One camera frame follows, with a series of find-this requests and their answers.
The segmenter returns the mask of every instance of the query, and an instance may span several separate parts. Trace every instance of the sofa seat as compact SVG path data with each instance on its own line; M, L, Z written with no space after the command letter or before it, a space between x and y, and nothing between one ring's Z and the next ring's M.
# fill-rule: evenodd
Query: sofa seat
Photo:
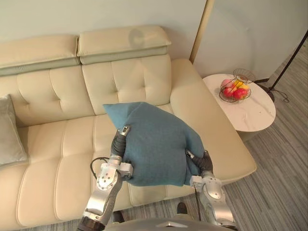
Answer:
M170 104L159 107L172 112ZM96 157L110 156L115 133L106 114L19 128L29 162L0 171L1 193L11 195L0 206L0 210L11 213L8 227L80 218L96 187L89 165ZM95 172L99 172L99 162L94 164ZM183 186L180 195L192 192ZM178 196L176 186L135 187L124 182L115 210Z

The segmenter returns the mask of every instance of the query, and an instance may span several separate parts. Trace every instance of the yellow fruit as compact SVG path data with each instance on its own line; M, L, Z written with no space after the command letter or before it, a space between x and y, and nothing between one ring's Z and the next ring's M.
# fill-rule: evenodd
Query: yellow fruit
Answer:
M244 83L242 85L240 85L238 88L243 88L245 90L250 89L250 87L248 85L244 84Z
M243 85L244 83L242 81L236 80L234 81L234 86L236 86L237 88L240 87L241 85Z

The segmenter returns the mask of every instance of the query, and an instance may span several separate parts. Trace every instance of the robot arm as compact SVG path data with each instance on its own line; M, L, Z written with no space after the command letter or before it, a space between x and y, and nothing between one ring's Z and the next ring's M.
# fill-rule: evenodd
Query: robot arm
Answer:
M211 224L237 231L232 212L226 203L226 194L222 189L222 183L214 177L213 165L208 152L204 152L203 158L194 156L188 150L186 155L201 171L201 176L191 177L190 184L199 192L206 220Z
M101 165L97 177L97 187L92 193L77 231L101 231L107 225L122 187L122 177L130 177L133 172L131 164L122 163L126 147L126 135L130 127L125 126L117 131L111 145L111 156L108 163Z

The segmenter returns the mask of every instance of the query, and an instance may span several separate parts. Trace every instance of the wall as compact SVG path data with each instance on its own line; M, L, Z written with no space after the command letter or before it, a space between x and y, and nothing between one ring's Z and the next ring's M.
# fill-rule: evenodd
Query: wall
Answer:
M133 25L161 25L172 58L189 58L205 0L0 0L0 42Z
M194 66L204 77L245 68L268 78L307 27L307 0L216 0Z

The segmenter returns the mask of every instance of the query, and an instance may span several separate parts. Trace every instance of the black cable cord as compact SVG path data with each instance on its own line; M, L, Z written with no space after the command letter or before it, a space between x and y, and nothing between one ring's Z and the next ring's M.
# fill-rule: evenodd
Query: black cable cord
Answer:
M107 163L106 160L109 160L109 158L108 158L108 157L97 157L97 158L95 158L94 160L92 160L92 162L91 162L91 164L90 164L90 169L91 169L91 172L92 172L93 176L95 177L95 179L97 179L97 177L96 177L96 174L95 174L95 172L94 172L94 170L93 170L93 163L94 163L94 161L96 161L96 160L104 160L104 161Z
M201 213L200 213L200 205L199 205L199 200L198 200L198 193L196 190L196 187L194 187L194 195L196 196L196 201L197 201L197 207L198 207L198 217L199 217L199 221L201 221Z
M284 101L285 103L289 103L289 102L290 102L290 100L289 100L289 98L288 98L288 95L287 95L286 93L284 93L284 92L282 92L282 91L280 91L280 90L276 90L276 89L273 89L272 91L278 92L278 93L283 97L283 101Z

